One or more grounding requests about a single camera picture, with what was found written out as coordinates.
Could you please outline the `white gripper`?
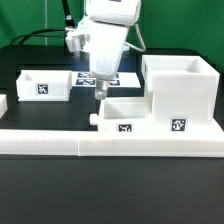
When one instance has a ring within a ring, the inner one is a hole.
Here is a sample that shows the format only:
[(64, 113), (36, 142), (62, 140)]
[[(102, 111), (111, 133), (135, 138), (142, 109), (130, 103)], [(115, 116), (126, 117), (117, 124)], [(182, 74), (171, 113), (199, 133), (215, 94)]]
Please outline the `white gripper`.
[(104, 100), (107, 96), (108, 80), (115, 76), (119, 68), (128, 31), (127, 27), (117, 25), (93, 25), (90, 30), (89, 69), (97, 78), (97, 100)]

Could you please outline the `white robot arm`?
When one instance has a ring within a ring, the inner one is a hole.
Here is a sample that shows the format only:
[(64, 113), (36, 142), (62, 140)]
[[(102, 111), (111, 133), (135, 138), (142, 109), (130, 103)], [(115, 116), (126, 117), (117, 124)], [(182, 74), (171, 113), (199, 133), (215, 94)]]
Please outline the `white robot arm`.
[(89, 47), (89, 70), (96, 79), (95, 98), (104, 100), (118, 71), (131, 26), (139, 19), (141, 0), (86, 0), (86, 15), (66, 34), (70, 52)]

